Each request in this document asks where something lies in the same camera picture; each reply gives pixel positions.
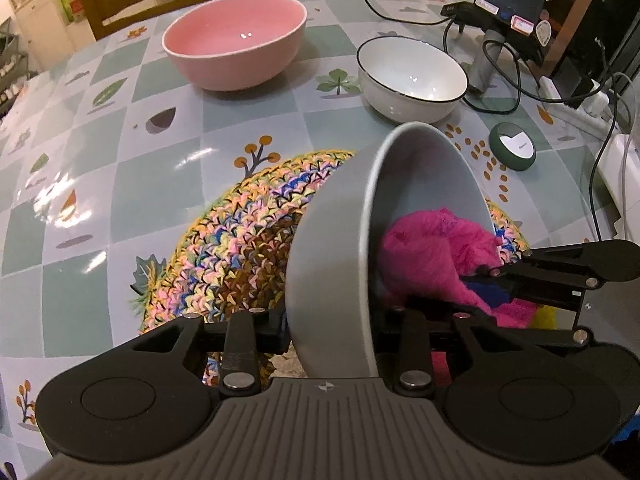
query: white bowl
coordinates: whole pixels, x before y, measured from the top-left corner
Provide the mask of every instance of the white bowl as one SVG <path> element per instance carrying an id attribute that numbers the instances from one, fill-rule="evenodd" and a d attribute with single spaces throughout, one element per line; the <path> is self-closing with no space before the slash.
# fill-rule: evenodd
<path id="1" fill-rule="evenodd" d="M 365 41 L 356 54 L 367 101 L 392 121 L 435 123 L 465 95 L 462 67 L 434 46 L 404 36 Z"/>
<path id="2" fill-rule="evenodd" d="M 293 238 L 285 282 L 293 344 L 310 377 L 378 374 L 369 290 L 380 240 L 401 216 L 443 207 L 494 232 L 466 160 L 422 123 L 360 150 L 318 189 Z"/>

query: green round device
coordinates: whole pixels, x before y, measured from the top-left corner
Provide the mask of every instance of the green round device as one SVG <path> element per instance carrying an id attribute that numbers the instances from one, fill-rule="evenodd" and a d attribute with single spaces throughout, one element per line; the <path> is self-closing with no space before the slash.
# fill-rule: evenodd
<path id="1" fill-rule="evenodd" d="M 526 170 L 536 160 L 536 147 L 517 124 L 496 124 L 489 133 L 489 147 L 495 158 L 515 171 Z"/>

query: pink cloth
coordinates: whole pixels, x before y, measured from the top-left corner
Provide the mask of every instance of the pink cloth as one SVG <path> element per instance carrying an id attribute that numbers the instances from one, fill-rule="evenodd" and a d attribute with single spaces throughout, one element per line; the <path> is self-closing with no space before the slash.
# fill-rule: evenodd
<path id="1" fill-rule="evenodd" d="M 480 308 L 499 326 L 526 327 L 536 305 L 514 300 L 496 309 L 489 306 L 459 276 L 479 266 L 499 267 L 502 240 L 475 222 L 451 211 L 417 211 L 398 219 L 385 233 L 378 270 L 386 290 L 396 297 L 415 295 Z"/>

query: wooden cabinet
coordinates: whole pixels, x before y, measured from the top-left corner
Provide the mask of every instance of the wooden cabinet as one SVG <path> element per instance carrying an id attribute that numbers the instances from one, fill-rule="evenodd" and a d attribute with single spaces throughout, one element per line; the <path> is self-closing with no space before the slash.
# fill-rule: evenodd
<path id="1" fill-rule="evenodd" d="M 27 50 L 43 70 L 70 56 L 74 46 L 52 0 L 31 0 L 15 12 Z"/>

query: table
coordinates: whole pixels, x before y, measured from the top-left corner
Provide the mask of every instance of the table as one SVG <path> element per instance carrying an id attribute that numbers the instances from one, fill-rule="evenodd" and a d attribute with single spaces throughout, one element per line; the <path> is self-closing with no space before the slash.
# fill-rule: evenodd
<path id="1" fill-rule="evenodd" d="M 443 25 L 385 22 L 363 0 L 300 1 L 303 46 L 259 88 L 212 94 L 189 85 L 161 46 L 177 11 L 92 44 L 18 99 L 0 128 L 0 470 L 10 462 L 23 478 L 49 457 L 29 403 L 50 378 L 138 334 L 129 287 L 136 258 L 169 257 L 207 204 L 272 164 L 238 163 L 248 144 L 268 139 L 276 161 L 380 140 L 394 124 L 337 84 L 343 72 L 357 75 L 357 47 L 395 34 L 442 47 Z M 374 0 L 427 22 L 453 1 Z M 471 62 L 480 37 L 452 30 L 450 53 Z M 534 87 L 530 75 L 524 84 Z M 509 107 L 512 96 L 495 77 L 484 104 Z M 436 126 L 532 246 L 593 240 L 588 174 L 600 142 L 523 98 L 508 120 L 529 132 L 538 158 L 516 173 L 488 151 L 489 130 L 502 120 L 461 104 Z M 595 191 L 609 237 L 617 211 L 599 179 Z"/>

